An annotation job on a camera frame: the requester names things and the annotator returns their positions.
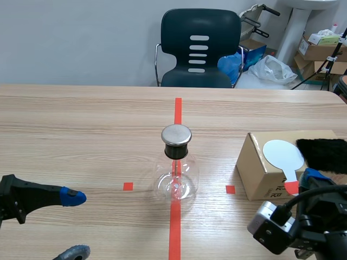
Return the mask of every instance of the black tripod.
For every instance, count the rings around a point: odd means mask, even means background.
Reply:
[[[309,80],[313,76],[317,75],[321,71],[324,71],[325,72],[325,76],[324,76],[324,79],[323,79],[323,82],[322,82],[322,87],[320,88],[320,90],[323,89],[324,83],[326,81],[327,82],[327,91],[329,91],[331,69],[332,69],[332,66],[334,65],[334,62],[337,59],[337,55],[341,54],[339,52],[340,51],[340,47],[342,46],[342,43],[346,40],[346,35],[347,35],[347,28],[346,28],[345,32],[343,33],[342,37],[340,37],[340,39],[338,40],[338,44],[337,44],[334,52],[332,53],[331,57],[327,57],[326,60],[323,62],[322,66],[320,66],[320,68],[315,73],[313,73],[311,76],[309,76],[306,80],[304,80],[304,81],[300,82],[299,84],[297,84],[291,90],[296,89],[297,87],[299,87],[301,84],[305,83],[307,80]]]

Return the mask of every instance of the blue bag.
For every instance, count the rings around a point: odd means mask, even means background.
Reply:
[[[241,54],[235,53],[234,55],[221,57],[218,61],[218,69],[227,74],[232,84],[234,84],[239,77],[239,67],[241,65]]]

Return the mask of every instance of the blue fingertip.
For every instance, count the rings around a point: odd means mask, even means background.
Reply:
[[[307,168],[305,170],[305,179],[306,181],[309,179],[309,177],[314,177],[316,179],[321,179],[321,180],[330,180],[330,178],[322,175],[320,172],[318,172],[315,169]]]
[[[62,187],[60,190],[60,201],[63,207],[78,206],[86,202],[87,197],[83,192],[78,192],[75,196],[70,196],[67,187]]]

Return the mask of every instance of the blue box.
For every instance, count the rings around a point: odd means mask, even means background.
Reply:
[[[250,66],[255,65],[263,58],[266,50],[266,44],[252,39],[247,39],[240,42],[240,46],[243,47],[245,56],[245,58],[243,59],[243,62],[245,63],[243,71],[245,72],[249,69]]]

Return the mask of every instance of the glass bottle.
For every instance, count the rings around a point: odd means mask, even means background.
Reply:
[[[162,131],[164,153],[154,169],[154,192],[167,201],[185,201],[193,198],[199,185],[199,167],[188,152],[191,131],[184,125],[170,125]]]

